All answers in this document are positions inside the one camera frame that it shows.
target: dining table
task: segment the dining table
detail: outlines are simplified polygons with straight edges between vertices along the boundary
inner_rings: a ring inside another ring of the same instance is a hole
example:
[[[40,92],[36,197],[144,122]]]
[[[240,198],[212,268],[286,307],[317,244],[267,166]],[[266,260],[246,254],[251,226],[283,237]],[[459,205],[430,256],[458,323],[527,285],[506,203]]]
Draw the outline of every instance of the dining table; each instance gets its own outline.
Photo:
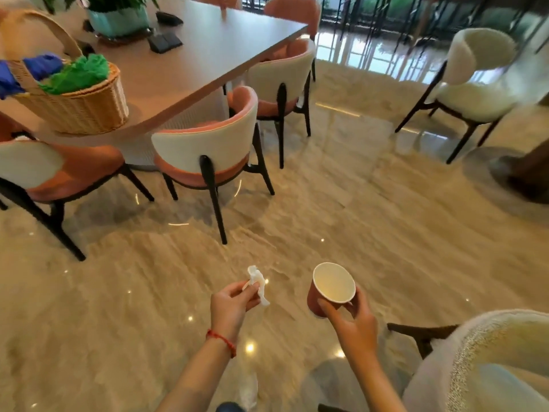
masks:
[[[126,162],[137,169],[154,170],[151,136],[162,129],[191,128],[207,121],[228,118],[222,87],[241,77],[247,69],[267,59],[297,39],[306,25],[194,0],[158,0],[161,11],[179,17],[177,27],[160,26],[156,7],[147,5],[154,32],[173,32],[181,47],[164,54],[151,51],[146,39],[121,46],[106,44],[86,33],[86,11],[74,5],[53,19],[74,39],[90,43],[98,54],[120,68],[129,119],[108,133],[75,136],[58,133],[13,98],[0,101],[0,113],[9,117],[37,139],[73,146],[113,145]],[[31,52],[61,53],[63,47],[41,23],[28,23],[22,40],[32,42]]]

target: basket handle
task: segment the basket handle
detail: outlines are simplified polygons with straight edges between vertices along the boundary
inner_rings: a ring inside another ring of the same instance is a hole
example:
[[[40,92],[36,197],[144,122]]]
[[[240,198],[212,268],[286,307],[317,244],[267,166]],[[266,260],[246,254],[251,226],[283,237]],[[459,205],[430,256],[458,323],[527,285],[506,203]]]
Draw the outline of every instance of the basket handle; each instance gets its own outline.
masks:
[[[23,24],[25,18],[31,17],[43,22],[51,32],[58,38],[63,44],[65,51],[69,54],[72,60],[76,60],[82,56],[82,51],[76,44],[76,41],[66,32],[66,30],[59,26],[56,21],[50,19],[43,13],[39,13],[35,10],[14,10],[11,11],[0,22],[0,37],[4,45],[4,54],[6,57],[6,63],[8,65],[11,74],[21,87],[35,95],[47,95],[38,85],[38,82],[33,78],[25,63],[23,62],[23,54],[20,50],[20,46],[24,45],[23,32],[19,30],[19,27]]]

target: teal plant pot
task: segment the teal plant pot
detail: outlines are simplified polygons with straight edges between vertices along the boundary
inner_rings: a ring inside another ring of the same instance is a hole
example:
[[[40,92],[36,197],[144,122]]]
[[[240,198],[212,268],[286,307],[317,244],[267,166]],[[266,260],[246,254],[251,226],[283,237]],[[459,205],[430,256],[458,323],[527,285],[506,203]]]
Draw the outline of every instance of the teal plant pot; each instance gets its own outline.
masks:
[[[149,26],[144,5],[137,9],[128,8],[108,13],[87,11],[93,29],[107,37],[127,36]]]

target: marble floor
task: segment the marble floor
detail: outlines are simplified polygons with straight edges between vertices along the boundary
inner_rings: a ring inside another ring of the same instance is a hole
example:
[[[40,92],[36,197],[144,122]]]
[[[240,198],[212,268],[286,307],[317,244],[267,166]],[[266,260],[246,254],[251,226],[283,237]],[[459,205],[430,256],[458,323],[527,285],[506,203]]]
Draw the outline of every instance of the marble floor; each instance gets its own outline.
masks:
[[[549,210],[502,190],[487,170],[490,159],[545,139],[549,111],[522,105],[484,147],[471,141],[447,166],[459,121],[420,112],[393,133],[439,53],[431,63],[409,58],[420,64],[399,76],[388,72],[395,58],[379,59],[390,62],[378,72],[365,56],[351,59],[352,49],[334,62],[322,52],[312,137],[301,115],[288,117],[284,170],[274,127],[262,126],[276,195],[250,173],[220,188],[226,246],[208,193],[180,187],[174,202],[158,173],[138,173],[154,203],[113,179],[67,205],[64,227],[88,256],[83,263],[8,203],[0,212],[0,410],[154,410],[204,340],[210,294],[245,278],[249,265],[269,279],[271,305],[247,317],[210,410],[238,401],[255,379],[258,411],[314,411],[319,402],[367,410],[329,323],[307,310],[321,262],[353,274],[381,328],[549,310]],[[407,337],[383,331],[380,341],[401,392],[419,355]]]

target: pink paper cup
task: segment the pink paper cup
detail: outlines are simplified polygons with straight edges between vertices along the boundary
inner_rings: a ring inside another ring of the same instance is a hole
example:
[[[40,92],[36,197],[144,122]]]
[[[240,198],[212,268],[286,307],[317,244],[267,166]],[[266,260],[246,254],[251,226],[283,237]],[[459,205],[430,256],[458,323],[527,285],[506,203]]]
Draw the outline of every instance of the pink paper cup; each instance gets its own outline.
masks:
[[[319,305],[319,299],[327,300],[339,309],[343,304],[350,302],[355,294],[355,281],[345,268],[335,263],[320,263],[312,272],[307,306],[315,316],[326,318]]]

